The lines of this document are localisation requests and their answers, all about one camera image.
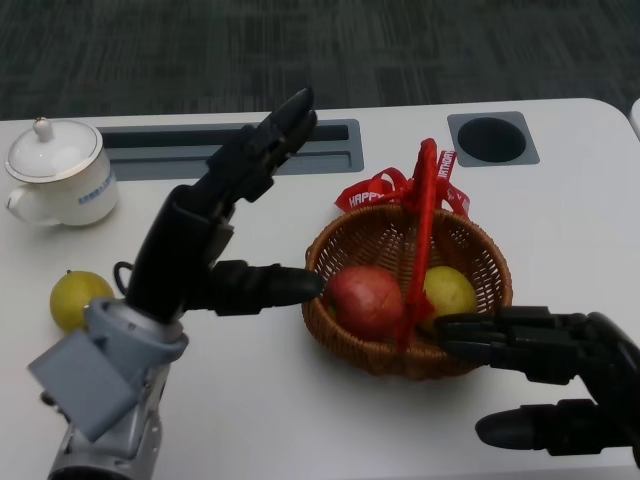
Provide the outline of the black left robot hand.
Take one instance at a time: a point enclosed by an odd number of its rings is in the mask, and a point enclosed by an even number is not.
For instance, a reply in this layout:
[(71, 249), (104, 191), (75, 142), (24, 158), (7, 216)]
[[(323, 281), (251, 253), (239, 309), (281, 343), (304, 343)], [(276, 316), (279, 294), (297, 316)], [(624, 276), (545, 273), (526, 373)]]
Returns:
[(258, 200), (273, 186), (276, 170), (310, 137), (317, 124), (313, 101), (312, 88), (298, 91), (211, 155), (195, 184), (170, 192), (133, 264), (125, 293), (129, 307), (169, 325), (189, 310), (254, 315), (322, 293), (325, 281), (316, 272), (219, 258), (233, 234), (236, 202)]

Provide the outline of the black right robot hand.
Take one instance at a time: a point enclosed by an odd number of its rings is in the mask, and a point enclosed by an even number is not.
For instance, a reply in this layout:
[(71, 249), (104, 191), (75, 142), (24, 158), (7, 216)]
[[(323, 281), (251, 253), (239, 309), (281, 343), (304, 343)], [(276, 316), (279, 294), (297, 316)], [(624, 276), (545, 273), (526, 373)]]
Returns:
[(639, 451), (639, 348), (605, 315), (510, 306), (443, 316), (435, 329), (439, 347), (458, 359), (518, 371), (537, 383), (580, 378), (590, 394), (488, 415), (475, 426), (485, 444), (552, 456)]

